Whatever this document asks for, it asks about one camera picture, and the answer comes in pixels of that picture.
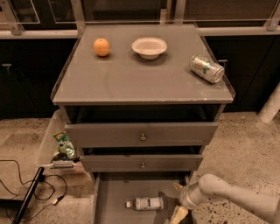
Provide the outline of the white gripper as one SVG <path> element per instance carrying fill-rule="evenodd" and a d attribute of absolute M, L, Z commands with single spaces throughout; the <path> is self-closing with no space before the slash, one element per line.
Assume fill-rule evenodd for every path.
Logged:
<path fill-rule="evenodd" d="M 170 224 L 179 224 L 188 215 L 189 210 L 193 210 L 203 202 L 204 195 L 198 183 L 185 186 L 179 183 L 172 185 L 178 191 L 178 200 L 182 206 L 175 206 Z"/>

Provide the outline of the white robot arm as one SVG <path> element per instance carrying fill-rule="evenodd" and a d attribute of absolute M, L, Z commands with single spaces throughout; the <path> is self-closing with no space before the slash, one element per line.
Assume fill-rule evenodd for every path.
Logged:
<path fill-rule="evenodd" d="M 280 224 L 279 196 L 230 185 L 213 174 L 201 176 L 193 185 L 174 183 L 173 186 L 180 205 L 174 209 L 171 224 L 179 224 L 198 205 L 219 199 L 228 200 L 269 224 Z"/>

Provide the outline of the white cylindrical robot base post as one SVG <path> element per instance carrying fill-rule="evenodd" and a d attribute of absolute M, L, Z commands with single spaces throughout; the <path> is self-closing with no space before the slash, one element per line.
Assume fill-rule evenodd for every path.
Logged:
<path fill-rule="evenodd" d="M 265 102 L 262 109 L 258 113 L 258 118 L 264 122 L 269 123 L 273 120 L 277 112 L 280 110 L 280 82 Z"/>

